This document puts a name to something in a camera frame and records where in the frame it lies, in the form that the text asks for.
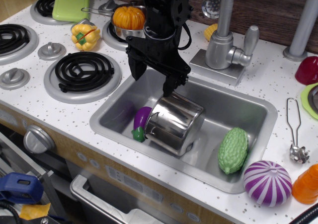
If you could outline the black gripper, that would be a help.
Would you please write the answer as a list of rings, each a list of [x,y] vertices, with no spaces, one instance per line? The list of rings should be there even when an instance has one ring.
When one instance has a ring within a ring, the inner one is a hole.
[[[127,37],[126,53],[132,77],[138,80],[147,67],[164,74],[164,97],[169,97],[175,89],[185,85],[191,68],[179,55],[180,37],[180,32],[165,39],[156,39],[149,35],[145,38]]]

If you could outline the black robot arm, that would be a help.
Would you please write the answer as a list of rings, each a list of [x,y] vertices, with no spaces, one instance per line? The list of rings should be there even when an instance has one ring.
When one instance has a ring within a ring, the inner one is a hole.
[[[130,71],[138,80],[151,67],[166,76],[163,95],[168,97],[180,85],[186,84],[190,66],[179,55],[191,45],[191,40],[180,47],[182,30],[190,34],[186,25],[191,18],[189,0],[143,0],[146,7],[144,37],[126,38],[126,53]]]

